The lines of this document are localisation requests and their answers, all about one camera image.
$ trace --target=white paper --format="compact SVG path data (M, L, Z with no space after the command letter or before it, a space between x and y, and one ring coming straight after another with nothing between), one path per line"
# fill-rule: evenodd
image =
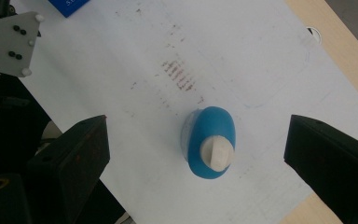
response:
M107 116L102 180L138 224L277 223L310 193L283 161L292 114L358 139L358 92L283 1L93 0L69 19L48 1L22 79L64 132ZM180 148L186 116L225 108L235 160L193 175Z

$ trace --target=white surface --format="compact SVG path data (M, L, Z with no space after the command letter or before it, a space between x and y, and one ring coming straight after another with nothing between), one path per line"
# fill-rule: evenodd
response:
M291 114L358 139L358 93L280 0L93 0L65 19L47 0L24 84L62 131L105 114L102 180L138 224L277 223L309 193L283 161ZM236 158L193 175L180 131L196 108L225 108Z

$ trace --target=white dot marker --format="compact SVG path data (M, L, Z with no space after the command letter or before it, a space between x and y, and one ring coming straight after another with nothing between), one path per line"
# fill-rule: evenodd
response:
M39 21L39 22L42 22L45 20L45 17L43 17L42 15L40 14L37 14L36 16L34 16L34 18Z
M23 68L21 72L25 77L28 77L32 74L32 71L29 68Z

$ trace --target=black metal bracket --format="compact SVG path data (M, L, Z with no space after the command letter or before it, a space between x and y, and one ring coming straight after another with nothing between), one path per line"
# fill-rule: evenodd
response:
M358 223L358 141L293 115L284 159L344 223Z

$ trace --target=blue and beige object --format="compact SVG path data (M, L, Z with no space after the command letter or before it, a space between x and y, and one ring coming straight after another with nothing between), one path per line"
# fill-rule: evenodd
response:
M229 113L215 106L191 113L181 146L191 171L205 179L224 174L234 158L235 127Z

